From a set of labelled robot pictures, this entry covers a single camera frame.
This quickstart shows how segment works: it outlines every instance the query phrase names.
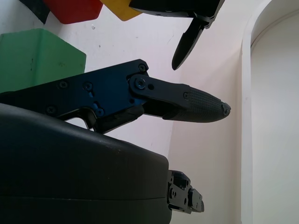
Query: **screw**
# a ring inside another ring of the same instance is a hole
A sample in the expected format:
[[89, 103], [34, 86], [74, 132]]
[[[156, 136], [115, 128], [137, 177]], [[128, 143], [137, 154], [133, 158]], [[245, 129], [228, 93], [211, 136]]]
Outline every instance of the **screw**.
[[146, 71], [146, 66], [144, 64], [140, 64], [138, 66], [138, 68], [139, 68], [139, 71]]
[[93, 84], [91, 84], [90, 82], [83, 83], [83, 89], [85, 89], [86, 91], [91, 91], [93, 89]]
[[183, 94], [183, 97], [184, 97], [184, 99], [188, 99], [188, 93], [187, 92], [184, 92], [184, 94]]
[[47, 112], [47, 114], [55, 114], [56, 111], [57, 111], [57, 109], [56, 109], [55, 106], [48, 106], [48, 107], [46, 108], [46, 112]]
[[174, 190], [173, 188], [170, 189], [170, 198], [172, 198], [174, 196]]
[[97, 115], [98, 115], [99, 117], [102, 117], [102, 116], [104, 115], [104, 110], [101, 109], [101, 108], [97, 109]]
[[143, 78], [137, 78], [135, 80], [135, 86], [140, 89], [143, 90], [145, 88], [145, 81]]
[[68, 85], [68, 83], [67, 83], [66, 81], [61, 81], [61, 82], [59, 83], [59, 87], [60, 87], [61, 89], [66, 89], [68, 86], [69, 86], [69, 85]]

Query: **black object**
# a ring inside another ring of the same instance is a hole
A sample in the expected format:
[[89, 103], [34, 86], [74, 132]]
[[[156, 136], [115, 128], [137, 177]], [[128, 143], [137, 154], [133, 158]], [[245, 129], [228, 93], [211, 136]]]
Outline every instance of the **black object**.
[[[168, 224], [173, 210], [204, 211], [202, 195], [165, 157], [100, 134], [143, 113], [228, 116], [219, 99], [147, 69], [136, 60], [0, 94], [1, 224]], [[63, 122], [72, 117], [96, 132]]]
[[20, 0], [20, 2], [26, 5], [43, 24], [46, 23], [50, 9], [43, 0]]
[[203, 212], [189, 178], [146, 149], [5, 104], [0, 135], [2, 224], [168, 224], [171, 210]]
[[183, 34], [172, 60], [178, 69], [193, 50], [202, 31], [214, 22], [225, 0], [131, 0], [133, 9], [157, 16], [193, 18]]
[[150, 78], [147, 69], [144, 61], [136, 60], [2, 94], [0, 103], [61, 120], [79, 117], [99, 133], [143, 114], [198, 123], [218, 121], [230, 114], [230, 106], [220, 99], [188, 85]]

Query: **white wall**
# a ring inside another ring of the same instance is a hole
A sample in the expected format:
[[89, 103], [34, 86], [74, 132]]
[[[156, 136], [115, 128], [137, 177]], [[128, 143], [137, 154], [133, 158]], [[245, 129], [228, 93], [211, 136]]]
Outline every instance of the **white wall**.
[[[179, 82], [181, 70], [174, 72], [171, 60], [189, 19], [142, 14], [122, 22], [103, 7], [94, 21], [63, 25], [50, 14], [43, 26], [18, 0], [0, 0], [0, 5], [0, 34], [44, 27], [87, 54], [86, 72], [140, 58], [148, 63], [151, 77]], [[109, 135], [167, 156], [172, 124], [142, 116]]]
[[183, 65], [181, 82], [232, 106], [230, 116], [211, 124], [175, 122], [170, 167], [184, 171], [202, 195], [206, 211], [174, 213], [172, 224], [241, 223], [241, 147], [237, 147], [237, 69], [244, 28], [262, 0], [226, 0], [215, 23]]
[[299, 15], [252, 52], [253, 223], [298, 223]]

